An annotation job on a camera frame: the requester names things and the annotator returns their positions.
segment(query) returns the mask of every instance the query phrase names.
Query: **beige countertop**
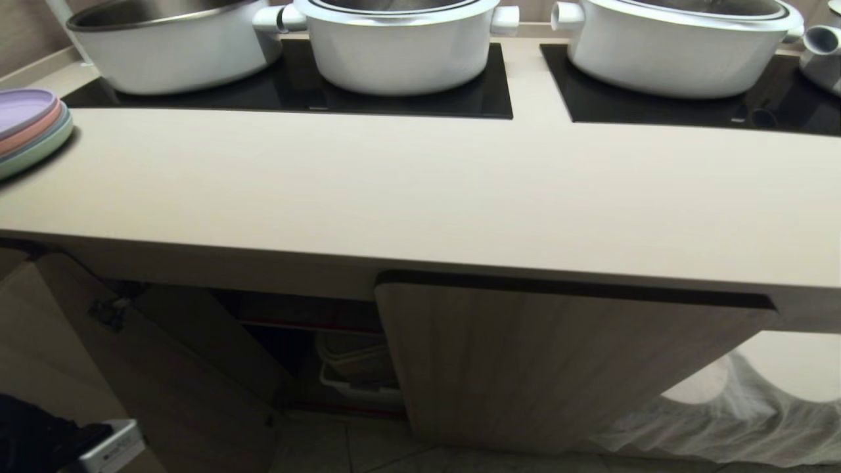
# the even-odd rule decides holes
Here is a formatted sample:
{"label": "beige countertop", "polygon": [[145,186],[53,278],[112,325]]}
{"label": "beige countertop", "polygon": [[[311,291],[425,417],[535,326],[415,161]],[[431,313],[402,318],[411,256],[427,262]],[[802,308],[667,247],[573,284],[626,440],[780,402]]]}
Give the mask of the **beige countertop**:
{"label": "beige countertop", "polygon": [[74,109],[0,236],[841,287],[840,139],[575,124],[552,41],[500,42],[513,120]]}

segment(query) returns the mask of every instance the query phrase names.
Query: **pot rim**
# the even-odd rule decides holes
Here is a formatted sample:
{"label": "pot rim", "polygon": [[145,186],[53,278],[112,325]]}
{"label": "pot rim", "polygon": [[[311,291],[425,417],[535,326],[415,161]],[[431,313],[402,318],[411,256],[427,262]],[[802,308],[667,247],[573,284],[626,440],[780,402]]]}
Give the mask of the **pot rim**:
{"label": "pot rim", "polygon": [[783,2],[775,0],[785,12],[778,18],[764,17],[723,17],[697,13],[682,13],[667,8],[655,8],[643,3],[625,2],[622,0],[580,0],[590,2],[596,6],[619,13],[625,13],[639,18],[653,19],[665,23],[698,26],[710,29],[727,29],[745,32],[779,32],[784,33],[802,27],[805,23],[800,12]]}
{"label": "pot rim", "polygon": [[312,19],[331,23],[363,26],[422,26],[448,23],[487,13],[496,8],[500,0],[461,0],[446,7],[405,12],[375,12],[328,8],[312,0],[294,0],[295,8]]}
{"label": "pot rim", "polygon": [[134,23],[106,24],[101,26],[81,26],[79,24],[80,20],[85,19],[85,17],[92,13],[108,9],[118,3],[126,3],[130,1],[131,0],[108,0],[107,2],[100,3],[99,5],[96,5],[94,7],[85,8],[84,10],[82,10],[79,13],[76,13],[67,20],[67,29],[69,29],[70,31],[77,31],[79,33],[92,33],[99,31],[122,31],[124,29],[148,28],[151,26],[157,26],[159,24],[181,23],[184,21],[192,21],[196,19],[213,17],[222,13],[229,12],[231,10],[235,10],[237,8],[241,8],[245,5],[254,2],[259,2],[260,0],[240,0],[239,2],[233,2],[229,5],[225,5],[224,7],[210,8],[207,10],[202,10],[200,12],[185,13],[183,15],[176,15],[161,19],[152,19],[149,21],[138,21]]}

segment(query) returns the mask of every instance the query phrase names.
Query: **wooden cabinet door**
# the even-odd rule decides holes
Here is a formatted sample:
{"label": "wooden cabinet door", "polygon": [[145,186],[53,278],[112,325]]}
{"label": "wooden cabinet door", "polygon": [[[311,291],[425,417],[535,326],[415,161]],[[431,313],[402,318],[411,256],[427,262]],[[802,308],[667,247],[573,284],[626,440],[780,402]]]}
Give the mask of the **wooden cabinet door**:
{"label": "wooden cabinet door", "polygon": [[0,392],[79,425],[137,419],[149,449],[128,472],[266,473],[274,411],[139,312],[120,332],[88,315],[111,298],[59,254],[0,281]]}
{"label": "wooden cabinet door", "polygon": [[556,454],[752,337],[758,295],[385,274],[375,290],[415,434]]}

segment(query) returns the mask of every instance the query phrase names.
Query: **glass cooktop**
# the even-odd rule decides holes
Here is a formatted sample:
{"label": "glass cooktop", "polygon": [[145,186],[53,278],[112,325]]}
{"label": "glass cooktop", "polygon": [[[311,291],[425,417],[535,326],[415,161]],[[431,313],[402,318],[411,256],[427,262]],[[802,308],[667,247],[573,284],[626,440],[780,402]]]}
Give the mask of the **glass cooktop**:
{"label": "glass cooktop", "polygon": [[97,79],[64,98],[71,108],[224,109],[334,114],[429,115],[514,118],[499,44],[490,45],[488,66],[473,81],[442,93],[384,98],[338,88],[318,73],[307,40],[283,40],[273,65],[240,81],[192,93],[145,97],[114,91]]}
{"label": "glass cooktop", "polygon": [[775,56],[742,95],[679,100],[600,82],[567,59],[566,45],[541,45],[573,122],[709,126],[841,136],[841,98],[800,74],[794,56]]}

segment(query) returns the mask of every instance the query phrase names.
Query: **white pot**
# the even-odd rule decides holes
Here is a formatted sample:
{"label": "white pot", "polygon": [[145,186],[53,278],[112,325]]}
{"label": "white pot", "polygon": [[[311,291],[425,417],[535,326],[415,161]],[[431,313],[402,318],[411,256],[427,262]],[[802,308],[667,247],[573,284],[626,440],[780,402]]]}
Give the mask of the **white pot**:
{"label": "white pot", "polygon": [[[618,87],[673,98],[743,93],[780,42],[794,42],[803,33],[803,17],[779,1],[779,13],[753,17],[690,13],[643,1],[558,2],[553,29],[573,31],[569,59],[582,71]],[[690,3],[657,0],[682,2],[684,8]]]}
{"label": "white pot", "polygon": [[120,92],[180,93],[235,81],[280,57],[279,36],[252,23],[265,9],[268,0],[112,0],[74,15],[67,28]]}
{"label": "white pot", "polygon": [[[400,10],[401,2],[294,0],[278,31],[309,27],[324,78],[358,93],[419,95],[455,88],[477,77],[488,61],[491,33],[513,35],[518,7],[500,0],[436,0],[433,8]],[[366,5],[390,10],[350,9]]]}
{"label": "white pot", "polygon": [[800,69],[818,86],[841,97],[841,0],[829,2],[826,25],[812,26],[803,38],[807,50]]}

